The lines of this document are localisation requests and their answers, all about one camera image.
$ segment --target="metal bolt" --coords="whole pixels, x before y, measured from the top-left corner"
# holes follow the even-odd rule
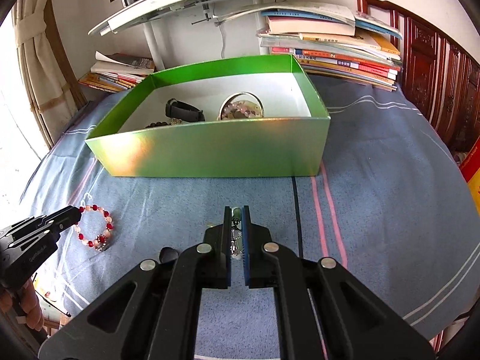
[[[337,262],[331,257],[325,257],[321,259],[320,264],[326,269],[332,269],[337,266]]]
[[[274,242],[267,242],[265,245],[263,245],[263,250],[268,251],[270,253],[275,253],[278,251],[279,246],[278,244]]]
[[[197,246],[197,252],[204,254],[210,253],[212,251],[212,245],[210,244],[200,244]]]
[[[141,263],[140,263],[140,269],[142,271],[151,271],[152,269],[154,269],[155,267],[157,266],[157,263],[155,261],[153,261],[152,259],[144,259]]]

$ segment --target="pink bead bracelet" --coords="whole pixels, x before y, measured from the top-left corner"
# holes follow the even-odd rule
[[[78,233],[78,239],[82,241],[82,244],[85,246],[88,246],[90,248],[95,248],[97,251],[104,251],[105,248],[107,247],[107,241],[111,237],[111,233],[113,230],[113,225],[112,225],[112,218],[110,217],[110,213],[107,210],[104,210],[103,207],[98,207],[96,204],[86,205],[85,207],[79,207],[78,208],[81,213],[84,211],[98,211],[100,212],[105,221],[105,230],[102,234],[97,235],[97,237],[94,240],[88,240],[85,238],[85,236],[81,233],[81,228],[78,226],[78,223],[75,223],[73,225],[73,228],[75,231]]]

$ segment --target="carved wood panel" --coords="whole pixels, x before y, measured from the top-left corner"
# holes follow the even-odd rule
[[[457,88],[457,74],[459,51],[454,45],[450,45],[447,67],[447,82],[445,86],[445,98],[443,100],[442,115],[440,116],[440,124],[438,126],[438,135],[447,143],[453,135],[453,129],[450,128],[452,120],[458,113],[458,98],[455,97],[455,89]]]
[[[404,17],[404,70],[399,84],[405,97],[427,119],[431,116],[433,127],[438,127],[438,134],[450,150],[468,151],[480,135],[479,65],[454,39],[423,17],[390,1],[357,0],[359,11],[368,13],[369,7],[388,11],[390,24],[396,28],[398,17]],[[450,52],[443,90],[446,43]]]
[[[457,117],[457,126],[455,128],[453,149],[458,152],[468,151],[467,142],[469,135],[473,132],[473,101],[475,96],[472,92],[476,92],[476,88],[470,83],[469,77],[471,73],[471,61],[468,57],[464,57],[462,80],[459,81],[459,104],[460,112]]]
[[[434,102],[438,36],[409,17],[406,26],[402,90],[405,97],[429,119]]]

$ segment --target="finger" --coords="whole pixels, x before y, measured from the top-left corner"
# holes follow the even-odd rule
[[[42,318],[42,309],[40,306],[34,307],[28,314],[27,314],[27,326],[30,329],[35,329],[40,322],[40,318]]]
[[[37,305],[38,305],[37,294],[35,293],[35,288],[33,287],[32,280],[29,279],[23,285],[23,296],[20,302],[20,306],[22,307],[23,311],[25,311],[25,313],[28,314]]]
[[[0,294],[0,309],[2,312],[7,312],[12,306],[11,296],[7,291],[3,291]]]
[[[45,323],[45,320],[43,319],[43,316],[40,316],[40,321],[38,321],[37,325],[35,326],[35,330],[39,332],[42,330],[43,324]]]

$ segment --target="stack of books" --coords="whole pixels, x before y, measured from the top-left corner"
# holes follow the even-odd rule
[[[243,7],[219,24],[261,12],[268,28],[259,31],[260,45],[271,54],[293,54],[307,73],[338,77],[395,91],[400,52],[390,36],[402,34],[370,15],[323,3],[272,3]]]
[[[82,85],[116,93],[133,88],[155,70],[150,58],[131,55],[95,53],[97,62],[78,80]]]

